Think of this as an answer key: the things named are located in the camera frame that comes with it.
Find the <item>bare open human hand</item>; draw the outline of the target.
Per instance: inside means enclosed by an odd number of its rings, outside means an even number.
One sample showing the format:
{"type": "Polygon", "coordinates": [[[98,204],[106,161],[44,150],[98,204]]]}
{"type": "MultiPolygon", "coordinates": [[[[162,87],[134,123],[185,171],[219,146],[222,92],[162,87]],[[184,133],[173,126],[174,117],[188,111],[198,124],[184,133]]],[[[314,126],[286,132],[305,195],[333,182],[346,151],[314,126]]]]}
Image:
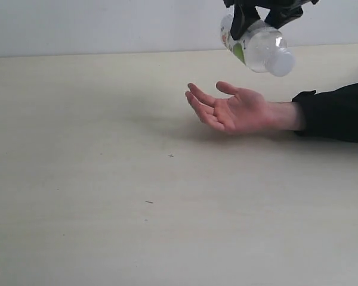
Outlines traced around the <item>bare open human hand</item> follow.
{"type": "Polygon", "coordinates": [[[199,120],[209,127],[231,135],[267,131],[300,131],[304,119],[292,102],[268,102],[253,90],[217,82],[216,88],[229,98],[216,98],[195,84],[188,84],[186,98],[199,120]]]}

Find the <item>black sleeved forearm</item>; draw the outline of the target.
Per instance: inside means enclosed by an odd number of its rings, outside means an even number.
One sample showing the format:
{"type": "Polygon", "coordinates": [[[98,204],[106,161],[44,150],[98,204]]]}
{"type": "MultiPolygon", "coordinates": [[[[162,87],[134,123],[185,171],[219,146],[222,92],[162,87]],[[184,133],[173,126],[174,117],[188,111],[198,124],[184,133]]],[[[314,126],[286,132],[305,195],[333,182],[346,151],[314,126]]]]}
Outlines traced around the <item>black sleeved forearm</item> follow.
{"type": "Polygon", "coordinates": [[[298,136],[358,143],[358,83],[334,91],[304,91],[292,99],[303,118],[298,136]]]}

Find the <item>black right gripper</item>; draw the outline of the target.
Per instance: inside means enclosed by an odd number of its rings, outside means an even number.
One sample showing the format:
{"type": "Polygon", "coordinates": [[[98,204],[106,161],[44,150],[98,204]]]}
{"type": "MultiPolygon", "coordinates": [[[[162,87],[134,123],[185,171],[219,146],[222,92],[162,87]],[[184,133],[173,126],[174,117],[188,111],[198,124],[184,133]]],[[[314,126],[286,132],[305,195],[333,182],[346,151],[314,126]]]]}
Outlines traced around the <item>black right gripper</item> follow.
{"type": "Polygon", "coordinates": [[[257,7],[270,10],[265,23],[280,29],[284,25],[300,18],[304,11],[302,6],[311,2],[316,5],[319,0],[223,0],[226,8],[234,6],[230,34],[238,41],[248,28],[260,19],[257,7]]]}

